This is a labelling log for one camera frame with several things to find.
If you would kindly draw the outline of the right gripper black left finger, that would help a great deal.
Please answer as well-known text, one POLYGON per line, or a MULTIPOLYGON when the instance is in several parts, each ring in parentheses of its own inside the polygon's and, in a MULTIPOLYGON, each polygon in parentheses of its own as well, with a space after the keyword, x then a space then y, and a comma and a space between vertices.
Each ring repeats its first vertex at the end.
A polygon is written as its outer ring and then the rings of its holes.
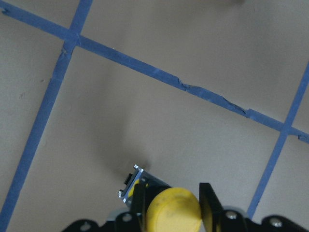
POLYGON ((134 186, 133 197, 132 197, 132 205, 131 212, 135 215, 138 224, 138 231, 145 232, 146 231, 146 223, 145 223, 145 198, 146 198, 146 185, 145 184, 136 184, 134 186))

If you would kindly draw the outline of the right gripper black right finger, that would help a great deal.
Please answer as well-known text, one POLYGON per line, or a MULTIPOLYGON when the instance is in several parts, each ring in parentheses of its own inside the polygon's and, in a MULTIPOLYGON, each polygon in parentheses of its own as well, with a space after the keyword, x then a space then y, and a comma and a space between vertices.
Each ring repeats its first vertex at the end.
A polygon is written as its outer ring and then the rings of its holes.
POLYGON ((207 232, 220 231, 220 215, 223 207, 210 183, 199 183, 199 204, 202 223, 207 232))

